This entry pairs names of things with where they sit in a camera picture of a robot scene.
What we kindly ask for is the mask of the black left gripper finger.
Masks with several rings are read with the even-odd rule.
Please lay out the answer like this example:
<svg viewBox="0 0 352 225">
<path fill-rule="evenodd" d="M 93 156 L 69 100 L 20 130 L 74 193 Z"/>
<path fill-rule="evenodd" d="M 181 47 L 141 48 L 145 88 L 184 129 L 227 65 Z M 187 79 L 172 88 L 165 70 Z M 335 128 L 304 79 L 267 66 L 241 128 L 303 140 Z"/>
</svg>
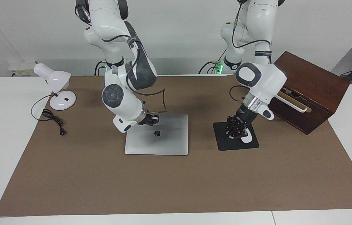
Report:
<svg viewBox="0 0 352 225">
<path fill-rule="evenodd" d="M 247 124 L 237 124 L 234 126 L 234 137 L 243 138 L 249 136 L 249 129 Z"/>
<path fill-rule="evenodd" d="M 226 136 L 229 139 L 234 139 L 237 133 L 237 116 L 228 116 L 226 125 Z"/>
</svg>

